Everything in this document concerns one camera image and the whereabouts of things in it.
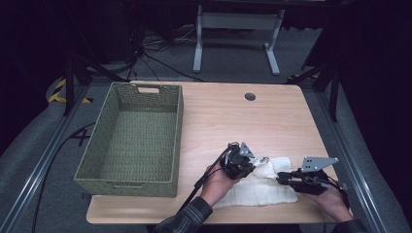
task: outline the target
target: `table surface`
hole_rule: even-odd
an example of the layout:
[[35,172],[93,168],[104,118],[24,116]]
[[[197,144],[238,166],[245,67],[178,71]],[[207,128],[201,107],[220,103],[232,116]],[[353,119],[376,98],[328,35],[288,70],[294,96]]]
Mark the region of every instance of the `table surface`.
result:
[[[86,214],[90,223],[158,223],[175,215],[194,183],[228,143],[246,142],[257,156],[287,156],[294,170],[301,166],[304,156],[328,157],[298,86],[138,83],[180,84],[183,87],[185,106],[177,197],[94,195]],[[256,100],[246,100],[246,93],[253,93]],[[336,179],[332,166],[325,171]],[[299,195],[298,201],[291,204],[216,209],[205,223],[321,222],[333,220],[311,200]]]

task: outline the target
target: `white towel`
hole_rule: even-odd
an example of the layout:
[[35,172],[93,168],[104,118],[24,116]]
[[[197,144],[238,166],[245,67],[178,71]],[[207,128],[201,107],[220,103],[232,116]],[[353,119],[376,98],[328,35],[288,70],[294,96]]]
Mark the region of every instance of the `white towel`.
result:
[[270,158],[268,162],[257,158],[255,171],[227,193],[214,208],[227,206],[264,206],[297,201],[297,195],[288,185],[276,181],[278,172],[291,172],[291,161],[287,157]]

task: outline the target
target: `green wicker basket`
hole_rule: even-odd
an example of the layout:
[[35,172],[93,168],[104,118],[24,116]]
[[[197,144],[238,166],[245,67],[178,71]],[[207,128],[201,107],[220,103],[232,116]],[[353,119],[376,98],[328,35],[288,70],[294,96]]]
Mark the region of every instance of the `green wicker basket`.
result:
[[112,83],[75,181],[91,194],[175,197],[180,85]]

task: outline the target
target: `black mechanical device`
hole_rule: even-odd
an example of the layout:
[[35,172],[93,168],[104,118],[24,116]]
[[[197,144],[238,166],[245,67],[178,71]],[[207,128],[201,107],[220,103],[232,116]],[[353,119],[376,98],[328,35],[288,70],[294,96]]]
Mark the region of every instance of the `black mechanical device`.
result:
[[233,180],[247,177],[255,170],[250,158],[255,158],[254,154],[245,143],[239,147],[238,143],[227,145],[229,151],[220,159],[223,171]]
[[209,169],[203,174],[203,176],[194,184],[194,190],[186,199],[185,203],[182,205],[180,212],[193,198],[194,194],[199,190],[199,188],[206,183],[209,177],[213,174],[211,171],[213,168],[220,163],[222,170],[226,175],[233,179],[242,179],[247,177],[255,170],[254,164],[251,162],[250,158],[255,158],[254,154],[248,148],[245,143],[239,147],[239,143],[234,142],[227,145],[227,148],[219,155],[218,159],[209,167]]
[[320,195],[331,186],[341,188],[329,181],[324,168],[338,162],[338,158],[305,157],[302,167],[290,173],[280,172],[276,178],[279,184],[289,185],[296,192]]

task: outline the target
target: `metal stand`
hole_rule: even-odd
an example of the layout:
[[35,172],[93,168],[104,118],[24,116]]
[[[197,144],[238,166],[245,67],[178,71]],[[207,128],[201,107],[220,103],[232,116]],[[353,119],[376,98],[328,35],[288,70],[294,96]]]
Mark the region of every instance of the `metal stand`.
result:
[[78,58],[69,57],[65,66],[64,78],[66,80],[66,109],[64,116],[69,115],[75,105],[75,76],[80,85],[89,85],[91,76],[84,64]]
[[274,76],[279,76],[280,71],[276,62],[273,48],[279,29],[282,24],[285,11],[279,11],[278,15],[255,15],[255,14],[226,14],[226,13],[203,13],[202,6],[197,9],[197,44],[194,53],[193,72],[199,73],[202,62],[202,29],[203,28],[232,28],[251,30],[271,30],[272,38],[265,43],[265,51],[269,60],[270,68]]
[[319,74],[318,78],[312,84],[312,88],[316,92],[325,91],[327,85],[331,82],[330,99],[329,99],[329,113],[334,122],[337,122],[336,118],[336,104],[337,94],[339,89],[340,73],[339,67],[335,62],[323,64],[319,67],[315,67],[299,76],[291,76],[291,78],[285,84],[298,84],[306,79]]

